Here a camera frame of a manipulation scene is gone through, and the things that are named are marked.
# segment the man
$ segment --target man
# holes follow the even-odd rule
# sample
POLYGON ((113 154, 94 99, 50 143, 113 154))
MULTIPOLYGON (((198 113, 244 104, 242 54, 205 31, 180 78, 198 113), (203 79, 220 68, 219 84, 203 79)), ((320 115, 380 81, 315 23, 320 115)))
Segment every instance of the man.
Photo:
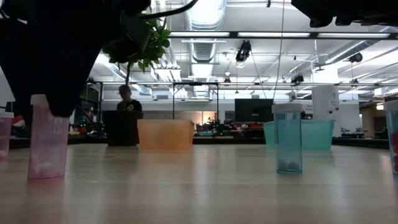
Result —
POLYGON ((118 110, 142 112, 141 104, 131 98, 131 90, 128 85, 121 85, 119 87, 119 94, 123 101, 118 103, 118 110))

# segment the monitor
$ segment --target monitor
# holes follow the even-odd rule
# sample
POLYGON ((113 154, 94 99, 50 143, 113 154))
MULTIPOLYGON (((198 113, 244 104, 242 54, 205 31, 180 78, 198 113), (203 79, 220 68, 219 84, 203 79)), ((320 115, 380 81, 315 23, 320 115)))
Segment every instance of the monitor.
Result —
POLYGON ((273 121, 273 104, 272 99, 235 99, 235 120, 237 122, 273 121))

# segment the clear plastic cup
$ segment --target clear plastic cup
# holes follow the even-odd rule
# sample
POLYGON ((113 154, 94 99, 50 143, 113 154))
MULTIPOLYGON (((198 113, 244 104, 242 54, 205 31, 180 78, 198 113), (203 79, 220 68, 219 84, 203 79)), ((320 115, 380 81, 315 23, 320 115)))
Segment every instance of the clear plastic cup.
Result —
POLYGON ((65 176, 68 118, 52 116, 45 95, 33 95, 32 135, 28 180, 61 179, 65 176))
POLYGON ((398 176, 398 100, 385 102, 384 110, 386 111, 392 174, 398 176))
POLYGON ((284 103, 272 106, 275 120, 275 148, 277 172, 301 174, 302 138, 301 111, 299 103, 284 103))
POLYGON ((14 113, 0 112, 0 162, 7 160, 14 113))

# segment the table surface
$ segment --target table surface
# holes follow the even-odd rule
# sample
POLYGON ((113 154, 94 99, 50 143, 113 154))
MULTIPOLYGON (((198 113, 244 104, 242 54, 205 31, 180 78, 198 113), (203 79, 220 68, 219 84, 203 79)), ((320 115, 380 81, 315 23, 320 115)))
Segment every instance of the table surface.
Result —
POLYGON ((0 223, 398 223, 398 181, 382 149, 304 152, 277 174, 264 145, 139 153, 68 149, 65 180, 27 184, 28 150, 0 164, 0 223))

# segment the orange plastic bin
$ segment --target orange plastic bin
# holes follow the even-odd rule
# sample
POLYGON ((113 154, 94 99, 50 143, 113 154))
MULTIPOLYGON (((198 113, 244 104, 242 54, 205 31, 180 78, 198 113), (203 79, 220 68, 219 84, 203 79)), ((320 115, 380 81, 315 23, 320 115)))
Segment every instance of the orange plastic bin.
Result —
POLYGON ((139 149, 147 151, 190 151, 193 122, 189 120, 138 120, 139 149))

